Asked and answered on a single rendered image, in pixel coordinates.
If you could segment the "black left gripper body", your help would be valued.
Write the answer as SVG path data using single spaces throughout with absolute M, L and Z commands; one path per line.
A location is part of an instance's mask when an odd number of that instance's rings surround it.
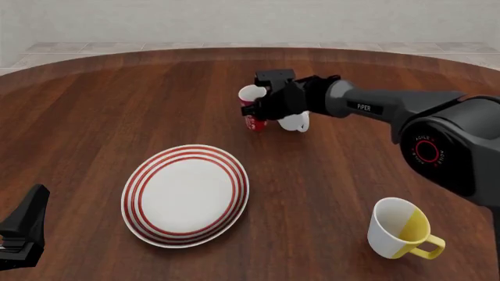
M 32 268 L 45 249 L 45 239 L 0 232 L 0 270 Z

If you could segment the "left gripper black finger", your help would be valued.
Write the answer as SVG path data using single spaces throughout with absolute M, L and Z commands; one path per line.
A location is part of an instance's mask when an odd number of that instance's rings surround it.
M 44 236 L 45 212 L 50 191 L 35 184 L 15 210 L 0 222 L 2 236 Z

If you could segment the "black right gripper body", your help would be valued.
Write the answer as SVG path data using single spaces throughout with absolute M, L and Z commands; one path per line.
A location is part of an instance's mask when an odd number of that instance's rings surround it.
M 299 79 L 288 82 L 279 91 L 266 93 L 263 98 L 258 98 L 255 117 L 260 121 L 276 121 L 286 116 L 302 114 L 307 110 L 304 84 L 308 79 Z

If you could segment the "red mug with white print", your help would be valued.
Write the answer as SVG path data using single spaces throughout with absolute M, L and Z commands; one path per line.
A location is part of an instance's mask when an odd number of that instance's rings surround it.
M 252 105 L 257 98 L 262 98 L 265 95 L 266 88 L 255 85 L 244 86 L 238 92 L 238 98 L 242 107 Z M 253 116 L 245 116 L 245 124 L 250 130 L 260 131 L 265 128 L 266 121 L 258 121 Z

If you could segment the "plain white mug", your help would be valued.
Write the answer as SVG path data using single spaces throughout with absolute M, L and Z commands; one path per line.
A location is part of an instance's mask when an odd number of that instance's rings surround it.
M 288 131 L 298 131 L 304 133 L 309 129 L 309 112 L 286 116 L 277 121 L 281 128 Z

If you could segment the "white plate with red rings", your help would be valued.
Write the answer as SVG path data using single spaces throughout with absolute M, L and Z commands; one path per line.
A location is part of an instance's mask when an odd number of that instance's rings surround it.
M 121 214 L 145 243 L 194 247 L 236 223 L 249 191 L 245 168 L 232 154 L 185 144 L 151 156 L 134 170 L 122 192 Z

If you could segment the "white and yellow mug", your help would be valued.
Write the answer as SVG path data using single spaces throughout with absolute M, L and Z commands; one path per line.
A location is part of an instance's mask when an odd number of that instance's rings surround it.
M 374 205 L 367 240 L 386 259 L 414 254 L 432 260 L 445 249 L 445 241 L 430 233 L 430 222 L 422 210 L 397 197 L 382 198 Z

